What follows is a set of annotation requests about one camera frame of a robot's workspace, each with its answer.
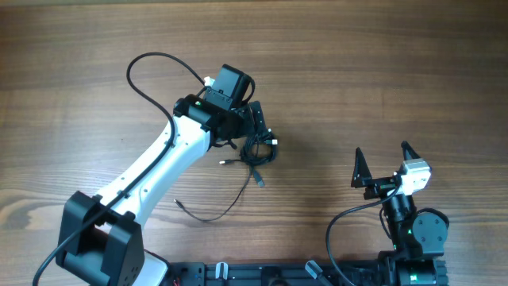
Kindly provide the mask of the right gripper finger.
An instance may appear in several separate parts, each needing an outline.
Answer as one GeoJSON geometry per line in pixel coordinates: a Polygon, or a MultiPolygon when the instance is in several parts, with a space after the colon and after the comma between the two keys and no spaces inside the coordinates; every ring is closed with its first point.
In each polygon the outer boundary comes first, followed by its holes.
{"type": "Polygon", "coordinates": [[[420,158],[407,141],[403,141],[401,147],[404,160],[416,160],[420,158]]]}
{"type": "Polygon", "coordinates": [[[367,187],[372,180],[370,169],[360,147],[356,148],[351,187],[367,187]]]}

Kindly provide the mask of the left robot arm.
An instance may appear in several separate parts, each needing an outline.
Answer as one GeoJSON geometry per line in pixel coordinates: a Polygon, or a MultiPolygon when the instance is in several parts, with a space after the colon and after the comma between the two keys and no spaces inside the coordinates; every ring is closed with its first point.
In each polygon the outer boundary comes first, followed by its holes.
{"type": "Polygon", "coordinates": [[[64,205],[56,264],[89,285],[168,285],[171,266],[147,251],[143,229],[155,206],[195,161],[265,128],[254,80],[227,64],[196,95],[180,98],[156,141],[93,196],[64,205]]]}

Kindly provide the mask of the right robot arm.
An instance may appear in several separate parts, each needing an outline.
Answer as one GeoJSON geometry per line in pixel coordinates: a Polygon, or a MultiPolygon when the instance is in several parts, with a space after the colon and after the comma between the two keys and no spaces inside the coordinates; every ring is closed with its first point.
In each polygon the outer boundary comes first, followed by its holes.
{"type": "Polygon", "coordinates": [[[392,176],[375,179],[361,149],[356,149],[351,186],[365,189],[364,198],[380,199],[394,249],[378,255],[381,285],[449,284],[444,261],[448,217],[433,208],[417,209],[413,195],[423,190],[431,167],[408,142],[401,144],[403,162],[392,176]]]}

